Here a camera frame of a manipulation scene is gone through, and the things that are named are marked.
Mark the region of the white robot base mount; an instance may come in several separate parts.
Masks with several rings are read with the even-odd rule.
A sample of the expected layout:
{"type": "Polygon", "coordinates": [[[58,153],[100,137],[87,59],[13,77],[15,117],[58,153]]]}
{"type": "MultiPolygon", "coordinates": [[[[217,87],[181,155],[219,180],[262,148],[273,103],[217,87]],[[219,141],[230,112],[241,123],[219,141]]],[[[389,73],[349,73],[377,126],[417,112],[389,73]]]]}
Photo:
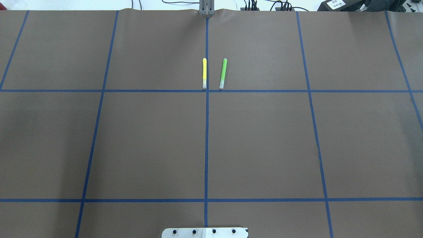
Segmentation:
{"type": "Polygon", "coordinates": [[[166,228],[162,238],[248,238],[249,232],[243,227],[197,227],[166,228]]]}

